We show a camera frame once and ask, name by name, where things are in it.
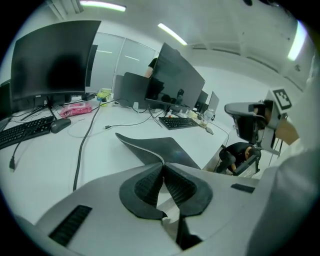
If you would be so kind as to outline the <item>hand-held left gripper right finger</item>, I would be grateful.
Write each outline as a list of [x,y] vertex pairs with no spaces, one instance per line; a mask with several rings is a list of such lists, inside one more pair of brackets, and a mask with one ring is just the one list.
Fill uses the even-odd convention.
[[178,209],[177,252],[165,245],[164,256],[246,255],[253,225],[245,208],[253,195],[233,185],[254,189],[255,180],[168,163],[164,181]]

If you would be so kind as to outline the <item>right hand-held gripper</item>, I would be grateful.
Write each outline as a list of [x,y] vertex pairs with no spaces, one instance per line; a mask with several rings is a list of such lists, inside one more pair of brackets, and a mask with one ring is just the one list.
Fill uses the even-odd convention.
[[[272,109],[269,124],[265,120],[265,107]],[[284,88],[271,89],[266,99],[259,102],[233,102],[224,106],[224,111],[235,117],[237,136],[252,145],[275,152],[275,131],[282,117],[286,117],[292,102]]]

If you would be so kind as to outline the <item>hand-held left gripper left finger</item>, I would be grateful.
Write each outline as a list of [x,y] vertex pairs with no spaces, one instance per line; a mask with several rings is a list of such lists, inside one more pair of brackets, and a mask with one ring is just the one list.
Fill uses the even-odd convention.
[[59,255],[175,256],[182,252],[157,209],[162,164],[99,177],[52,206],[36,227]]

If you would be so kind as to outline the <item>black mouse pad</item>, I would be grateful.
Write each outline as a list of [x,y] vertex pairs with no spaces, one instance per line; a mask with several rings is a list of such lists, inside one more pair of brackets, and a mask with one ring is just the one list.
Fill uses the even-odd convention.
[[145,165],[176,163],[200,169],[172,137],[134,139],[120,133],[115,136]]

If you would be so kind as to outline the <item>person's right forearm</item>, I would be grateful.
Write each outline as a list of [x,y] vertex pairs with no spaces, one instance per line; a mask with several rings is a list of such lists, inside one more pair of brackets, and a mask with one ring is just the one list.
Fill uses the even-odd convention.
[[300,138],[296,128],[287,120],[286,117],[282,117],[279,120],[275,130],[275,137],[285,142],[288,146]]

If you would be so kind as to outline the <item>black computer mouse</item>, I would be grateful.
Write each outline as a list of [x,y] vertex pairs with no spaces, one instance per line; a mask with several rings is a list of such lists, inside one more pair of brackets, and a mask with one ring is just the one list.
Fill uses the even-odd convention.
[[70,124],[71,120],[69,118],[57,119],[51,124],[50,130],[53,134],[57,134],[63,129],[67,128]]

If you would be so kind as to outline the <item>clear plastic jar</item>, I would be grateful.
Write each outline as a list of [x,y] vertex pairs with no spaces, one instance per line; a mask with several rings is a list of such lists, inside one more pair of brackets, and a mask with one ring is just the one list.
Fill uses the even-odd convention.
[[206,127],[208,123],[213,121],[215,118],[215,110],[214,109],[207,109],[202,116],[202,119],[200,120],[199,125],[202,127]]

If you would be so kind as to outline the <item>black keyboard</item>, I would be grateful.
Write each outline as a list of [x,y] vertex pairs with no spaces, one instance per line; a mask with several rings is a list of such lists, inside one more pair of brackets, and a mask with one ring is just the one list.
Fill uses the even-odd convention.
[[158,119],[168,130],[178,130],[199,126],[198,123],[191,118],[159,117]]
[[30,140],[51,132],[51,124],[55,121],[53,116],[22,123],[0,132],[0,150]]

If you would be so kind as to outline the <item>white printed t-shirt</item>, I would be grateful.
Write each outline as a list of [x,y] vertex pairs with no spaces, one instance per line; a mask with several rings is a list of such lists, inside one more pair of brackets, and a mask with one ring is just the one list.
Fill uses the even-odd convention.
[[320,53],[287,120],[299,139],[274,163],[272,189],[246,256],[320,256]]

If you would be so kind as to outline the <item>flat black monitor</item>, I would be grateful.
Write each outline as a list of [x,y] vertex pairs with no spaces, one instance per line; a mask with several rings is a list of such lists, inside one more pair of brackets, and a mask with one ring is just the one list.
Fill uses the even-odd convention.
[[151,105],[192,110],[205,80],[176,49],[162,45],[149,78],[145,100]]

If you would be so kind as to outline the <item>long ceiling light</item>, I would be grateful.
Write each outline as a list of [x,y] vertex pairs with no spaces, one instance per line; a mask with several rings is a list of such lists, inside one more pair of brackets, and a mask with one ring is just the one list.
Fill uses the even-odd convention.
[[296,32],[287,58],[295,61],[302,50],[307,37],[307,30],[301,21],[297,21]]
[[163,23],[159,23],[157,26],[163,31],[165,31],[167,34],[169,34],[171,37],[173,37],[175,40],[177,40],[183,46],[188,45],[188,43],[184,39],[182,39],[178,34],[176,34],[173,30],[171,30],[169,27],[167,27]]
[[95,8],[104,8],[115,10],[119,12],[125,12],[126,7],[114,3],[102,2],[102,1],[94,1],[94,0],[81,0],[80,4],[86,7],[95,7]]

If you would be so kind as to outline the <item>pink wet wipes packet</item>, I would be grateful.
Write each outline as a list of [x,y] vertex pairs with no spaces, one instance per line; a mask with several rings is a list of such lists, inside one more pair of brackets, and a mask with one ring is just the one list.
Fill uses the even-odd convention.
[[93,107],[90,103],[84,102],[77,102],[69,104],[62,108],[59,115],[62,118],[69,118],[77,115],[87,114],[93,110]]

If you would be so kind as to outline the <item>dark grey monitor back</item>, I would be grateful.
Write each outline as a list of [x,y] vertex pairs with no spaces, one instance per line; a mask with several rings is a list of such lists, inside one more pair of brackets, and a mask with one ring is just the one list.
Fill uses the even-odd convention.
[[147,109],[145,100],[149,79],[147,77],[126,72],[117,75],[113,87],[113,98],[122,107],[133,107],[138,103],[138,109]]

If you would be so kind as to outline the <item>yellow-green mug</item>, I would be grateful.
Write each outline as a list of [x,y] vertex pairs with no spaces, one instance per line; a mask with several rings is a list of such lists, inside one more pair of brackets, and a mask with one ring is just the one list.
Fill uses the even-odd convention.
[[110,88],[101,88],[96,97],[102,107],[107,107],[108,102],[113,99],[112,90]]

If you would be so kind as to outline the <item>curved black monitor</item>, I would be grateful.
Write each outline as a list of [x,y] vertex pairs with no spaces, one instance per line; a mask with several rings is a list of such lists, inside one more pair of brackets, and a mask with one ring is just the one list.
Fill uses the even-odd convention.
[[99,20],[60,22],[19,38],[11,60],[12,100],[84,94],[100,24]]

